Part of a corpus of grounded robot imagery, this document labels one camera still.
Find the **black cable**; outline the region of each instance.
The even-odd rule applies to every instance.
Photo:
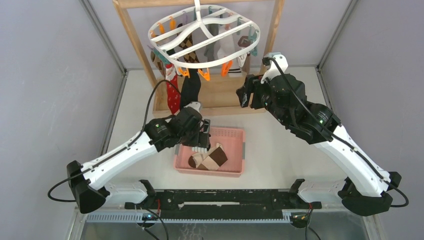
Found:
[[[177,92],[178,94],[180,94],[180,95],[181,95],[181,92],[180,92],[180,90],[178,90],[178,87],[176,87],[174,84],[172,84],[172,82],[170,82],[170,81],[168,81],[168,80],[160,80],[160,81],[158,81],[158,82],[156,83],[156,85],[154,86],[153,90],[151,91],[150,96],[148,97],[147,107],[146,107],[146,112],[145,112],[145,114],[144,114],[143,126],[142,126],[142,128],[141,128],[141,130],[140,130],[140,133],[139,133],[139,134],[138,134],[138,135],[134,138],[134,140],[132,140],[132,142],[130,142],[130,143],[128,144],[128,146],[133,145],[133,143],[135,143],[135,142],[136,142],[136,141],[140,138],[140,136],[143,134],[143,131],[145,130],[146,123],[147,123],[147,116],[148,116],[148,114],[149,114],[150,102],[152,101],[152,98],[153,98],[153,95],[154,95],[154,94],[155,94],[155,92],[156,92],[156,89],[158,89],[159,85],[160,85],[161,83],[164,83],[164,82],[169,83],[169,85],[171,85],[171,86],[172,86],[172,87],[176,90],[176,92]]]
[[[81,176],[81,175],[85,174],[86,172],[88,172],[88,171],[90,171],[90,170],[91,170],[91,169],[87,169],[87,170],[85,170],[85,171],[82,171],[82,172],[80,172],[80,173],[78,173],[78,174],[76,174],[76,175],[70,176],[70,177],[66,178],[65,180],[62,180],[62,181],[60,181],[60,182],[56,183],[53,187],[51,187],[51,188],[50,188],[50,190],[48,190],[48,192],[47,192],[47,197],[48,197],[49,199],[53,200],[53,201],[56,201],[56,202],[61,202],[61,203],[75,203],[75,199],[74,199],[74,200],[66,200],[66,199],[59,199],[59,198],[55,198],[55,197],[53,197],[53,196],[52,196],[52,192],[53,192],[53,190],[54,190],[55,188],[59,187],[59,186],[60,186],[60,185],[62,185],[63,183],[66,183],[66,182],[67,182],[67,181],[69,181],[69,180],[72,180],[72,179],[74,179],[74,178],[76,178],[76,177],[78,177],[78,176]]]
[[[168,80],[160,80],[159,82],[157,82],[157,83],[156,83],[156,85],[154,86],[153,90],[151,91],[150,97],[148,98],[148,101],[147,101],[147,107],[146,107],[146,112],[145,112],[145,115],[144,115],[144,122],[143,122],[143,126],[142,126],[142,128],[141,128],[141,131],[140,131],[140,132],[139,132],[139,134],[138,134],[138,135],[134,138],[134,140],[132,140],[132,142],[130,142],[130,143],[128,144],[128,146],[131,146],[133,143],[135,143],[135,142],[136,142],[136,141],[140,138],[140,136],[143,134],[143,131],[144,131],[144,129],[145,129],[146,122],[147,122],[147,115],[149,114],[150,102],[152,101],[152,98],[153,98],[153,95],[155,94],[156,89],[158,89],[159,85],[160,85],[161,83],[164,83],[164,82],[168,82],[168,83],[169,83],[169,84],[170,84],[170,85],[171,85],[171,86],[172,86],[172,87],[176,90],[176,92],[177,92],[177,93],[179,93],[179,94],[181,95],[180,91],[178,90],[178,87],[176,87],[174,84],[172,84],[172,82],[170,82],[170,81],[168,81]],[[66,178],[66,179],[64,179],[64,180],[62,180],[62,181],[60,181],[60,182],[56,183],[56,184],[55,184],[52,188],[50,188],[50,190],[48,190],[48,192],[47,192],[47,197],[48,197],[49,199],[53,200],[53,201],[56,201],[56,202],[61,202],[61,203],[74,203],[74,202],[75,202],[75,200],[66,200],[66,199],[59,199],[59,198],[55,198],[55,197],[53,197],[53,196],[52,196],[52,191],[53,191],[55,188],[57,188],[58,186],[60,186],[60,185],[62,185],[62,184],[64,184],[64,183],[66,183],[66,182],[68,182],[68,181],[70,181],[70,180],[72,180],[72,179],[74,179],[74,178],[76,178],[76,177],[78,177],[78,176],[81,176],[81,175],[83,175],[83,174],[87,173],[88,171],[93,170],[94,168],[98,167],[100,164],[102,164],[102,163],[106,162],[107,160],[109,160],[109,159],[111,159],[111,158],[115,157],[116,155],[118,155],[118,154],[122,153],[122,152],[123,152],[124,150],[126,150],[126,149],[127,149],[126,147],[123,147],[123,148],[119,149],[118,151],[116,151],[114,154],[112,154],[112,155],[108,156],[107,158],[105,158],[105,159],[103,159],[103,160],[99,161],[98,163],[94,164],[94,165],[92,166],[92,168],[86,169],[86,170],[85,170],[85,171],[83,171],[83,172],[80,172],[80,173],[78,173],[78,174],[76,174],[76,175],[73,175],[73,176],[71,176],[71,177],[68,177],[68,178]]]
[[[314,207],[312,206],[310,211],[308,212],[308,217],[306,220],[306,227],[305,227],[305,240],[308,240],[308,229],[309,229],[309,223],[311,222],[312,212],[314,211]]]
[[[379,173],[379,171],[371,164],[371,162],[361,153],[357,150],[356,147],[354,147],[352,144],[350,144],[349,142],[347,142],[346,140],[340,138],[339,136],[335,135],[332,131],[330,131],[326,126],[324,126],[322,123],[320,123],[320,121],[314,116],[314,114],[308,109],[308,107],[305,106],[305,104],[303,103],[303,101],[299,98],[299,96],[296,94],[296,91],[293,89],[292,85],[290,84],[289,80],[286,78],[283,70],[281,69],[281,67],[279,66],[278,62],[276,59],[272,58],[272,57],[267,57],[267,60],[270,60],[272,62],[274,62],[275,66],[277,67],[282,79],[285,81],[285,83],[288,85],[288,89],[291,91],[291,93],[293,94],[293,96],[297,99],[297,101],[300,103],[300,105],[304,108],[304,110],[308,113],[308,115],[310,115],[310,117],[316,122],[318,123],[322,129],[324,129],[324,131],[326,131],[327,133],[329,133],[333,138],[335,138],[336,140],[342,142],[343,144],[345,144],[346,146],[348,146],[353,152],[355,152],[361,159],[363,159],[365,161],[365,163],[372,169],[372,171],[381,179],[383,180],[387,185],[389,185],[392,189],[394,189],[396,192],[398,192],[400,195],[402,195],[403,198],[405,198],[405,203],[404,204],[400,204],[400,205],[391,205],[391,207],[393,208],[402,208],[402,207],[406,207],[409,204],[409,199],[408,197],[401,191],[399,190],[397,187],[395,187],[393,184],[389,184],[388,181],[384,180],[384,177]]]
[[[396,192],[398,192],[400,195],[402,195],[402,197],[405,199],[405,203],[404,204],[399,204],[399,205],[390,205],[390,207],[392,208],[403,208],[408,206],[408,204],[410,204],[410,200],[408,199],[408,197],[405,195],[405,193],[403,193],[401,190],[399,190],[395,185],[393,185],[391,182],[388,181],[384,181],[389,187],[391,187],[392,189],[394,189]]]
[[[314,229],[312,229],[312,227],[309,227],[309,230],[311,232],[313,232],[313,234],[315,234],[315,236],[316,236],[316,238],[318,238],[318,240],[321,240],[321,237],[318,235],[318,233]]]
[[[143,229],[146,233],[148,233],[150,236],[152,236],[156,240],[160,240],[155,234],[153,234],[151,231],[149,231],[147,228]]]
[[[149,212],[149,213],[151,213],[151,214],[153,214],[157,219],[159,219],[159,221],[162,223],[162,225],[163,225],[163,228],[165,229],[165,234],[166,234],[166,240],[169,240],[170,239],[170,236],[169,236],[169,234],[168,234],[168,228],[167,228],[167,226],[165,225],[165,223],[164,223],[164,221],[162,220],[162,218],[159,216],[159,215],[157,215],[154,211],[152,211],[152,210],[150,210],[150,209],[148,209],[148,208],[145,208],[145,207],[143,207],[142,205],[140,205],[140,204],[137,204],[137,206],[139,206],[141,209],[143,209],[143,210],[146,210],[147,212]],[[150,234],[152,237],[154,237],[155,239],[157,239],[158,240],[158,238],[156,237],[156,236],[153,236],[153,233],[151,233]]]

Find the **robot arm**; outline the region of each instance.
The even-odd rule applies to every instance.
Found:
[[[202,120],[200,106],[199,102],[192,102],[177,115],[152,119],[144,130],[112,151],[83,164],[77,161],[69,163],[66,166],[68,177],[78,175],[69,181],[69,187],[81,213],[93,212],[109,200],[111,193],[117,191],[113,191],[107,183],[141,159],[180,143],[198,152],[206,152],[210,148],[210,122]],[[135,192],[129,194],[134,203],[143,201],[149,190],[153,190],[150,184],[139,185]]]
[[[326,153],[346,174],[345,181],[309,182],[298,179],[292,186],[305,202],[340,202],[350,211],[369,216],[386,212],[392,203],[387,194],[401,176],[387,172],[359,148],[340,119],[325,105],[307,101],[305,84],[283,71],[288,67],[279,52],[263,58],[264,75],[248,75],[236,93],[240,106],[265,108],[296,137]]]

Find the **black sock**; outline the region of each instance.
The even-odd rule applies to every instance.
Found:
[[[184,78],[184,83],[182,84],[181,89],[181,101],[179,102],[179,109],[184,108],[191,102],[199,101],[199,92],[202,83],[200,82],[198,70],[189,68],[188,72],[190,73],[190,77],[186,76]]]

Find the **red sock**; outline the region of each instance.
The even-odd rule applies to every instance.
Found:
[[[172,63],[167,64],[166,66],[166,76],[165,79],[170,81],[175,87],[178,88],[177,82],[177,71]],[[175,114],[180,109],[180,94],[172,87],[168,82],[166,83],[166,93],[168,95],[167,102],[168,108],[172,114]]]

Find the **white table surface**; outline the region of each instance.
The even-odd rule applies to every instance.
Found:
[[[313,67],[289,67],[287,72],[305,83],[309,101],[325,104]],[[109,143],[110,150],[140,130],[151,91],[143,70],[129,72]],[[153,102],[147,121],[153,118],[152,106]],[[175,148],[171,148],[140,160],[112,181],[146,179],[155,189],[289,189],[298,178],[334,181],[346,177],[327,155],[285,130],[267,112],[207,118],[212,127],[245,130],[245,168],[239,178],[179,173],[173,167]]]

